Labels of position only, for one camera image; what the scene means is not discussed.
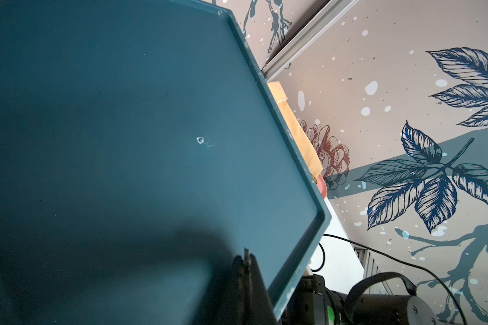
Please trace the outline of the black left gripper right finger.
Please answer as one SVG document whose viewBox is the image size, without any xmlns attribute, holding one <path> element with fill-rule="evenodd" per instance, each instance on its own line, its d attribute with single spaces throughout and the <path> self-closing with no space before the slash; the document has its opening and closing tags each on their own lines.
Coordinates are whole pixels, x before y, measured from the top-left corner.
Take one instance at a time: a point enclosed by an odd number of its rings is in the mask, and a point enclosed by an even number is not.
<svg viewBox="0 0 488 325">
<path fill-rule="evenodd" d="M 258 267 L 256 257 L 244 250 L 244 324 L 277 324 L 268 290 Z"/>
</svg>

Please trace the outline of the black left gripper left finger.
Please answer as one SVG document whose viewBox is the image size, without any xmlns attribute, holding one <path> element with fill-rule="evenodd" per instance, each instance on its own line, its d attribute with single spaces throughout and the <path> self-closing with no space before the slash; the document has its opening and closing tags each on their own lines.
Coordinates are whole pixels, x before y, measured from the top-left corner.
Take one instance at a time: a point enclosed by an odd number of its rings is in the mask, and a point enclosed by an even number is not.
<svg viewBox="0 0 488 325">
<path fill-rule="evenodd" d="M 235 257 L 215 314 L 215 324 L 246 324 L 248 320 L 248 266 Z"/>
</svg>

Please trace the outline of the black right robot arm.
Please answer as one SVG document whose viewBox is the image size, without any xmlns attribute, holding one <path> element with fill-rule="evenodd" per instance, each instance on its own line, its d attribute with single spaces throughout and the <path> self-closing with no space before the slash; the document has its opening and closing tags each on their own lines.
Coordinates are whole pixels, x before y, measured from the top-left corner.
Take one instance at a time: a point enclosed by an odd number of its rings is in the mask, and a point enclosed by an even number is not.
<svg viewBox="0 0 488 325">
<path fill-rule="evenodd" d="M 355 284 L 349 293 L 331 291 L 322 276 L 301 278 L 277 317 L 254 255 L 235 260 L 233 296 L 218 312 L 215 324 L 438 324 L 431 308 L 417 296 L 417 288 L 396 272 L 375 274 Z M 375 284 L 399 279 L 406 295 L 369 294 Z"/>
</svg>

